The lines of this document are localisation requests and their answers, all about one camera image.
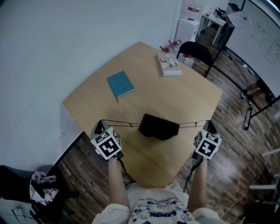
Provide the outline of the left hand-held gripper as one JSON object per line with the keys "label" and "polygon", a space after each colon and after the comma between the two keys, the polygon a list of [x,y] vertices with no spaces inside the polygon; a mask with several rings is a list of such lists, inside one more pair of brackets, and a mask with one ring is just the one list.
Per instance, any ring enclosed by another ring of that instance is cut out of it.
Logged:
{"label": "left hand-held gripper", "polygon": [[91,143],[97,154],[105,160],[122,150],[121,140],[116,131],[105,120],[99,120],[91,132]]}

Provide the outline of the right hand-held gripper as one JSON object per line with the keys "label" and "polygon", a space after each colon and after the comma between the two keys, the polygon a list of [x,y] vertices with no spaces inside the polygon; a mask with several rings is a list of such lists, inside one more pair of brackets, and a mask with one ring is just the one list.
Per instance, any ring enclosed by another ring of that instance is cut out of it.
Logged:
{"label": "right hand-held gripper", "polygon": [[222,139],[220,135],[216,133],[217,129],[214,123],[211,120],[207,120],[203,129],[199,131],[198,135],[195,137],[195,152],[204,159],[211,160],[218,152]]}

